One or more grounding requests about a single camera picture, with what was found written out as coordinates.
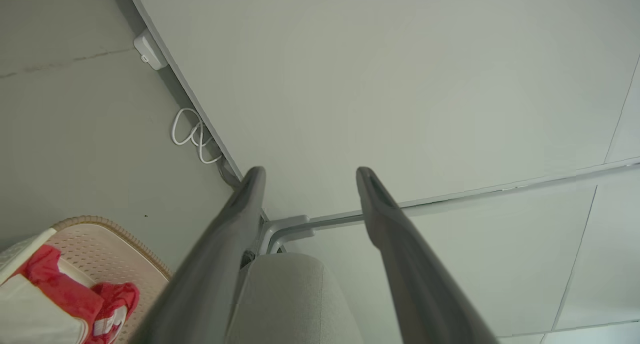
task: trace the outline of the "plastic basket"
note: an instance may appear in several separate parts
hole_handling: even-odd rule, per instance
[[[0,283],[43,244],[60,250],[60,271],[85,287],[101,282],[131,282],[137,286],[140,291],[137,308],[125,322],[116,343],[128,342],[172,276],[167,265],[151,250],[113,221],[100,216],[78,216],[60,221],[0,253]]]

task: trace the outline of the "white cable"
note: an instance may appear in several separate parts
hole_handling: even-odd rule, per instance
[[[178,119],[180,119],[180,116],[182,116],[182,114],[185,112],[185,110],[188,110],[192,113],[194,113],[196,115],[196,118],[198,118],[198,123],[191,128],[191,131],[189,133],[189,136],[187,136],[187,138],[183,141],[178,141],[176,139],[176,125],[178,125]],[[204,143],[202,143],[203,139],[204,139],[204,122],[202,121],[202,118],[200,117],[200,115],[198,114],[197,111],[195,111],[194,109],[191,109],[190,107],[183,107],[182,109],[178,110],[178,114],[175,115],[175,119],[173,119],[173,125],[171,126],[171,140],[173,141],[173,143],[176,146],[182,146],[183,144],[185,144],[186,142],[188,142],[189,140],[191,141],[191,143],[193,143],[194,146],[196,146],[198,148],[198,157],[200,159],[200,161],[204,164],[212,164],[217,162],[218,160],[220,160],[220,158],[222,158],[222,154],[220,154],[220,156],[218,156],[217,158],[213,159],[213,160],[205,160],[202,157],[202,148],[204,148],[204,146],[206,146],[208,143],[210,143],[210,141],[213,139],[213,137],[210,137],[209,139],[207,139]],[[199,141],[196,141],[194,139],[194,134],[196,132],[198,132],[199,130]]]

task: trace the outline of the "red cloth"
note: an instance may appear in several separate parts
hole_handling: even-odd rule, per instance
[[[67,314],[85,321],[85,344],[109,344],[136,309],[140,292],[130,282],[103,282],[89,289],[61,273],[59,259],[58,249],[42,245],[13,275],[22,274]]]
[[[103,298],[104,305],[95,318],[93,335],[90,335],[84,343],[109,344],[120,333],[125,319],[129,319],[133,310],[136,309],[140,292],[130,282],[119,285],[103,282],[94,285],[91,290]]]
[[[42,245],[14,275],[22,274],[46,297],[72,317],[83,319],[89,331],[105,302],[102,296],[58,269],[60,250]]]

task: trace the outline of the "white towel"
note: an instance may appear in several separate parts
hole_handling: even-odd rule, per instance
[[[80,344],[88,330],[24,276],[0,286],[0,344]]]

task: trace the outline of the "basket rim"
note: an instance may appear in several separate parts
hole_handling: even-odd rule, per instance
[[[167,281],[171,280],[173,273],[169,267],[158,258],[151,249],[147,248],[146,245],[142,244],[140,240],[138,240],[133,234],[126,231],[125,228],[119,226],[107,218],[103,218],[102,216],[95,215],[82,215],[82,216],[74,216],[73,218],[67,218],[62,221],[58,221],[54,225],[51,225],[56,232],[61,232],[62,230],[77,226],[78,224],[93,224],[96,226],[100,226],[112,232],[114,235],[122,239],[125,243],[129,244],[133,249],[135,249],[140,255],[142,255],[149,263],[151,263],[157,270],[164,276]]]

